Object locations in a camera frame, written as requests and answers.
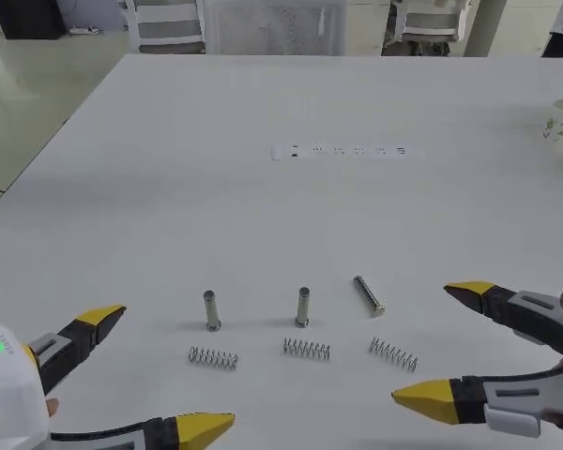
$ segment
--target floor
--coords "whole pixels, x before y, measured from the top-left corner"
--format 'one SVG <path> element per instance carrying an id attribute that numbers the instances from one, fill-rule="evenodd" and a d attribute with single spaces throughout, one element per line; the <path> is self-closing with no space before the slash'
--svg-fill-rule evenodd
<path id="1" fill-rule="evenodd" d="M 5 190 L 128 50 L 127 35 L 0 37 L 0 190 Z"/>

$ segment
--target white device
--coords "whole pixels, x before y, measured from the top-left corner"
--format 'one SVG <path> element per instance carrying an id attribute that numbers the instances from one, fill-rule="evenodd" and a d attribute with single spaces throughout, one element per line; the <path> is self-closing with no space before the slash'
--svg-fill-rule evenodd
<path id="1" fill-rule="evenodd" d="M 0 325 L 0 450 L 35 448 L 48 434 L 48 409 L 33 354 Z"/>

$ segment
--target white table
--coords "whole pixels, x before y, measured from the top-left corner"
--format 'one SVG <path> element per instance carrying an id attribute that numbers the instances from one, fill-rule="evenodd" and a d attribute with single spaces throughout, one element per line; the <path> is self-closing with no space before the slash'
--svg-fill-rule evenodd
<path id="1" fill-rule="evenodd" d="M 563 61 L 126 56 L 0 201 L 0 322 L 31 340 L 129 307 L 57 389 L 54 430 L 208 411 L 237 415 L 213 449 L 563 449 L 551 425 L 537 441 L 449 427 L 389 395 L 557 361 L 442 290 L 560 293 L 563 163 L 540 140 L 556 98 Z M 425 156 L 271 160 L 291 142 Z M 303 285 L 312 326 L 298 330 Z M 374 335 L 418 355 L 415 374 L 368 355 Z M 284 356 L 284 337 L 332 359 Z M 238 353 L 237 371 L 188 365 L 191 345 Z"/>

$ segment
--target yellow fingertip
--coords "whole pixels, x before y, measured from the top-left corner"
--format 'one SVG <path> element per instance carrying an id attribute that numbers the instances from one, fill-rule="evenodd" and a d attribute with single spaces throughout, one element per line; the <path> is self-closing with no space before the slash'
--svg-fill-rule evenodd
<path id="1" fill-rule="evenodd" d="M 462 283 L 449 283 L 446 288 L 465 289 L 477 295 L 483 295 L 493 286 L 495 284 L 488 281 L 464 281 Z"/>
<path id="2" fill-rule="evenodd" d="M 90 325 L 98 326 L 98 324 L 108 316 L 110 316 L 114 312 L 120 311 L 121 309 L 125 309 L 125 307 L 123 305 L 113 305 L 111 307 L 99 307 L 97 309 L 90 309 L 81 316 L 77 316 L 76 320 L 84 323 L 89 323 Z"/>
<path id="3" fill-rule="evenodd" d="M 227 431 L 236 417 L 233 414 L 196 412 L 179 415 L 175 420 L 179 450 L 203 450 Z"/>
<path id="4" fill-rule="evenodd" d="M 399 405 L 445 424 L 459 424 L 449 380 L 420 382 L 392 393 Z"/>

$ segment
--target wall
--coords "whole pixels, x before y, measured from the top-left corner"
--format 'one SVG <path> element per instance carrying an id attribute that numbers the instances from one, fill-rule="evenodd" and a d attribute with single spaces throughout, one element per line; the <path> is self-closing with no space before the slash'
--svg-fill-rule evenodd
<path id="1" fill-rule="evenodd" d="M 123 30 L 125 20 L 117 0 L 58 0 L 68 28 L 94 26 L 104 31 Z"/>

